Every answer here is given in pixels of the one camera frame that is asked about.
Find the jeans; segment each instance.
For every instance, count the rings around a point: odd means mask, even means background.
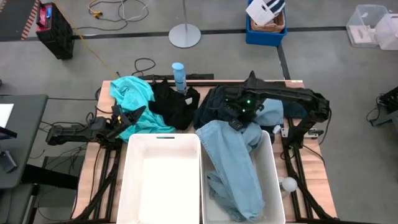
[[[249,153],[261,140],[261,128],[250,123],[235,131],[225,121],[210,121],[196,131],[216,172],[209,172],[210,195],[237,222],[254,221],[265,202]]]

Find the teal shirt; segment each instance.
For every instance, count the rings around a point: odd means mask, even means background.
[[[118,78],[111,82],[110,94],[121,105],[123,111],[133,111],[141,106],[147,106],[137,124],[128,127],[119,135],[128,142],[135,133],[174,133],[175,128],[167,126],[163,117],[149,110],[148,101],[155,101],[150,85],[140,78],[129,76]]]

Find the blue bottle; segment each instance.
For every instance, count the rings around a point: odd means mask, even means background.
[[[178,62],[173,63],[173,74],[175,86],[177,87],[177,92],[181,94],[186,94],[187,92],[187,81],[185,80],[185,70],[184,65]]]

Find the storage bin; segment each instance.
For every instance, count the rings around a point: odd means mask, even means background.
[[[386,14],[376,26],[376,39],[383,50],[398,50],[398,14]]]
[[[116,223],[198,224],[200,151],[196,134],[133,134]]]
[[[262,132],[262,140],[259,147],[251,153],[253,164],[257,170],[262,197],[266,202],[262,216],[255,222],[258,224],[284,224],[285,212],[280,195],[279,181],[275,166],[274,153],[269,134]],[[214,170],[213,163],[206,151],[202,149],[202,192],[203,192],[203,223],[204,224],[234,224],[228,214],[217,205],[209,196],[207,173]]]
[[[376,36],[390,34],[377,30],[377,24],[388,14],[386,7],[378,5],[358,5],[347,23],[347,33],[354,47],[375,47]]]
[[[280,33],[260,32],[260,31],[251,30],[250,17],[249,15],[246,14],[246,43],[278,47],[282,42],[282,39],[286,36],[286,34],[287,34],[286,26]]]

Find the white cable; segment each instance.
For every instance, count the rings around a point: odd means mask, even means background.
[[[122,2],[122,14],[123,14],[123,19],[124,19],[125,21],[130,21],[130,20],[132,20],[132,19],[140,18],[140,17],[142,16],[142,12],[144,11],[144,9],[146,9],[146,8],[148,7],[148,5],[150,4],[150,2],[152,2],[152,0],[149,0],[149,1],[148,1],[148,3],[142,8],[141,14],[140,14],[139,16],[133,16],[133,17],[131,17],[130,19],[126,19],[126,17],[124,16],[124,1],[125,1],[125,0],[120,0],[120,1]]]

